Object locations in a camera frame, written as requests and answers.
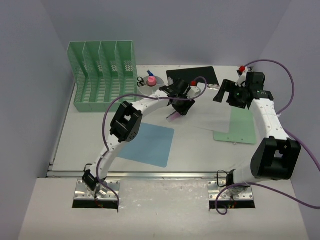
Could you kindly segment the purple highlighter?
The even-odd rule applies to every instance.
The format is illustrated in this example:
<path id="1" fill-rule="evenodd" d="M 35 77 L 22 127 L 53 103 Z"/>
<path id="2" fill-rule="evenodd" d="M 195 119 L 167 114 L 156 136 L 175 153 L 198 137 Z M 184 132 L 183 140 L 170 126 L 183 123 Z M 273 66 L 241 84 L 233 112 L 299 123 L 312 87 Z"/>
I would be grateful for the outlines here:
<path id="1" fill-rule="evenodd" d="M 179 117 L 181 117 L 181 115 L 180 115 L 178 112 L 174 112 L 174 113 L 170 114 L 170 115 L 166 118 L 166 120 L 167 120 L 168 122 L 173 122 L 174 120 L 178 119 Z"/>

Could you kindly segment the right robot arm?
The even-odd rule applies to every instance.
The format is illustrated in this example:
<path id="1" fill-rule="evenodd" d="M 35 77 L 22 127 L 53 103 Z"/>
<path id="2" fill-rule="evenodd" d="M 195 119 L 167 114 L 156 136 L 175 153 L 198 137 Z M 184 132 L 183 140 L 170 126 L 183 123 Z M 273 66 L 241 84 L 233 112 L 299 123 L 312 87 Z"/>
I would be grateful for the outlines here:
<path id="1" fill-rule="evenodd" d="M 301 145 L 286 133 L 275 110 L 272 93 L 264 89 L 262 72 L 244 73 L 237 82 L 225 79 L 214 97 L 222 102 L 228 93 L 227 103 L 236 108 L 248 109 L 262 138 L 249 164 L 231 170 L 226 176 L 223 191 L 233 197 L 241 185 L 263 181 L 289 180 L 294 172 Z"/>

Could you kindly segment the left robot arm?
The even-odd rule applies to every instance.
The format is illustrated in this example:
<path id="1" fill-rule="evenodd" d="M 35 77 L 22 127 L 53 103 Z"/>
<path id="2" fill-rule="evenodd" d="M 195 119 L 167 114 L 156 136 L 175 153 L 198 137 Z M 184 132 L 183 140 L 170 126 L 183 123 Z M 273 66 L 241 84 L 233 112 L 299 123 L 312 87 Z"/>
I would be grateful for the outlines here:
<path id="1" fill-rule="evenodd" d="M 181 116 L 185 116 L 201 93 L 202 90 L 197 85 L 191 86 L 184 80 L 178 80 L 171 85 L 161 86 L 151 95 L 143 96 L 141 100 L 132 103 L 123 101 L 110 122 L 108 135 L 106 135 L 105 127 L 109 112 L 106 111 L 102 124 L 104 148 L 82 176 L 87 192 L 94 197 L 103 193 L 102 179 L 106 178 L 120 150 L 138 136 L 144 117 L 168 106 L 173 107 Z"/>

